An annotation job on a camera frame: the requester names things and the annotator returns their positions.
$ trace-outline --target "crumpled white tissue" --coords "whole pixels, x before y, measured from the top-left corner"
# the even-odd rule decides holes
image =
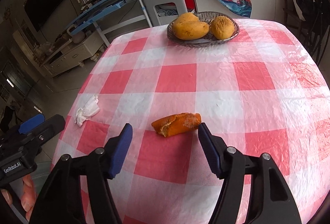
[[[100,108],[97,105],[98,102],[98,96],[93,95],[83,108],[77,110],[77,113],[75,114],[75,123],[77,123],[79,127],[83,125],[85,120],[90,120],[93,115],[100,111]]]

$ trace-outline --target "drawer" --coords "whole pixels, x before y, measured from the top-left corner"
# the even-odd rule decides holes
[[[66,57],[63,56],[51,64],[50,70],[52,71],[52,73],[53,72],[58,73],[61,71],[65,71],[66,68],[67,68]]]
[[[91,53],[87,50],[84,44],[73,49],[65,55],[65,62],[68,69],[78,66],[83,60],[91,57]]]

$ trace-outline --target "blue gripper pad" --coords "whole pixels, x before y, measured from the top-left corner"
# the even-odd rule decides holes
[[[125,124],[118,137],[119,141],[117,142],[116,148],[111,155],[109,175],[112,178],[119,174],[123,166],[128,148],[131,145],[133,138],[132,126],[129,123]]]
[[[20,134],[28,134],[31,130],[35,129],[38,125],[45,121],[45,116],[43,114],[37,114],[26,122],[22,123],[19,128]]]
[[[220,177],[222,170],[220,167],[220,156],[215,149],[211,139],[211,133],[206,127],[205,123],[201,123],[198,127],[198,139],[202,145],[207,162],[213,174]]]

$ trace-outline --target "yellow mango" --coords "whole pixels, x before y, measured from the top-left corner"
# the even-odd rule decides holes
[[[210,27],[206,22],[181,22],[173,24],[174,35],[182,40],[195,40],[205,36]]]
[[[186,22],[186,21],[199,21],[199,18],[195,16],[193,13],[184,13],[181,16],[179,16],[173,24],[181,23],[181,22]]]
[[[218,40],[225,40],[233,35],[235,25],[229,18],[218,16],[211,22],[211,32]]]

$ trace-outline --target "table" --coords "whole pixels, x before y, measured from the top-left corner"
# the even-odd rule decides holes
[[[271,154],[306,223],[330,186],[330,91],[320,71],[283,25],[237,19],[239,35],[220,46],[187,48],[166,26],[116,38],[80,90],[53,158],[89,154],[126,122],[133,141],[110,189],[124,224],[208,223],[222,181],[211,173],[197,132],[157,135],[151,122],[200,113],[212,134],[243,154]],[[101,111],[79,128],[74,115],[98,94]],[[86,179],[82,197],[92,214]],[[243,223],[245,179],[237,223]]]

